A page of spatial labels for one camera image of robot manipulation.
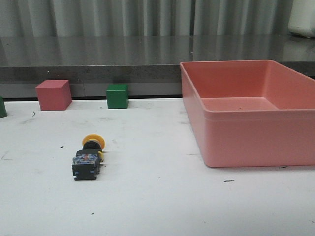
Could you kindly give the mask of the yellow mushroom push button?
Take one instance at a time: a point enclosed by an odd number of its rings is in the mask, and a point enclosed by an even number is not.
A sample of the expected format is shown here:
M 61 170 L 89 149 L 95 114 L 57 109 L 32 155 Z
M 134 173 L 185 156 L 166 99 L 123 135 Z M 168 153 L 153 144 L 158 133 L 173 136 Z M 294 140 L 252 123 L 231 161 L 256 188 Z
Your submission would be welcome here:
M 96 180 L 104 161 L 105 140 L 98 134 L 89 134 L 82 140 L 82 149 L 72 159 L 75 181 Z

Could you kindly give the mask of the green cube block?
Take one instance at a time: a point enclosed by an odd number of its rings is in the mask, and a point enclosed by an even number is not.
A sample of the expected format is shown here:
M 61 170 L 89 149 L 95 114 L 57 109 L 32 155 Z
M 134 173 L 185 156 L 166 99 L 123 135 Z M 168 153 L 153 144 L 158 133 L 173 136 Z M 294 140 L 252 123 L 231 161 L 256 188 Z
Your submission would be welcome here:
M 106 99 L 108 109 L 128 108 L 128 85 L 110 84 L 106 90 Z

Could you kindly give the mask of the grey stone counter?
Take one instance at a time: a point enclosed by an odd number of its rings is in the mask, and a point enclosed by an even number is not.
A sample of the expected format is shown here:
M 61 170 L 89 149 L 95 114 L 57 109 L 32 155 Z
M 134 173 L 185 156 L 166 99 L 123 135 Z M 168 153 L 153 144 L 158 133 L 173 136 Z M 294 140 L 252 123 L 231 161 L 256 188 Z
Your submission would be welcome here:
M 315 41 L 294 35 L 3 37 L 0 94 L 36 97 L 44 80 L 69 80 L 75 98 L 128 84 L 133 97 L 181 95 L 181 62 L 270 59 L 315 75 Z

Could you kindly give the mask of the pink plastic bin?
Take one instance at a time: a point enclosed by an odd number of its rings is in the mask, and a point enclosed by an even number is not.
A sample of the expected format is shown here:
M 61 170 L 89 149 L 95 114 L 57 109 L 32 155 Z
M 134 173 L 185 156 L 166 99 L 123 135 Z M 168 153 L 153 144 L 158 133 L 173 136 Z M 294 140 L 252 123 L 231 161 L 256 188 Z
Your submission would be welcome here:
M 315 163 L 314 79 L 272 60 L 180 68 L 184 106 L 207 166 Z

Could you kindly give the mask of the pink cube block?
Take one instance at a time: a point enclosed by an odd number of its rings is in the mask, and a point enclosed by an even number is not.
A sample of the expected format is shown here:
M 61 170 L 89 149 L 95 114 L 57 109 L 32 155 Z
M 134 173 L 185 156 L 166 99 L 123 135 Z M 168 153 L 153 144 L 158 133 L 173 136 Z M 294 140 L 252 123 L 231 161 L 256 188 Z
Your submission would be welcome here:
M 35 90 L 42 111 L 64 111 L 72 102 L 69 80 L 45 80 Z

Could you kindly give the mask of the grey curtain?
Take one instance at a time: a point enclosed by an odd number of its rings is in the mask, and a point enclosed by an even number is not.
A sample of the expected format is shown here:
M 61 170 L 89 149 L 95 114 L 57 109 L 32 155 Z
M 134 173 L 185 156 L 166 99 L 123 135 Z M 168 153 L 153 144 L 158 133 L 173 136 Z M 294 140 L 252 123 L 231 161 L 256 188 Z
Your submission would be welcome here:
M 290 0 L 3 0 L 2 37 L 287 33 Z

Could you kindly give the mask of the green block at left edge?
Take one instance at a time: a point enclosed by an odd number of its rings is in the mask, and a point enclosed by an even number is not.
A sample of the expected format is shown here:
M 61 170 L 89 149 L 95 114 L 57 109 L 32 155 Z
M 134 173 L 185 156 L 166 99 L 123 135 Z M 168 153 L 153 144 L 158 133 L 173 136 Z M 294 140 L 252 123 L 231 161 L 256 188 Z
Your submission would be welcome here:
M 0 118 L 4 118 L 7 116 L 7 111 L 4 104 L 4 99 L 0 96 Z

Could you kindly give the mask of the white kitchen appliance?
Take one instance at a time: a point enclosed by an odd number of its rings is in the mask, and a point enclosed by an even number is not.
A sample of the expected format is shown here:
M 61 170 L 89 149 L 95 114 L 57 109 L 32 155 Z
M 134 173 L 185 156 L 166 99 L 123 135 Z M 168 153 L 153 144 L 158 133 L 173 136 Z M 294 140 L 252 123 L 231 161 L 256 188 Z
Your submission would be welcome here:
M 288 22 L 292 34 L 306 38 L 315 37 L 315 1 L 294 0 Z

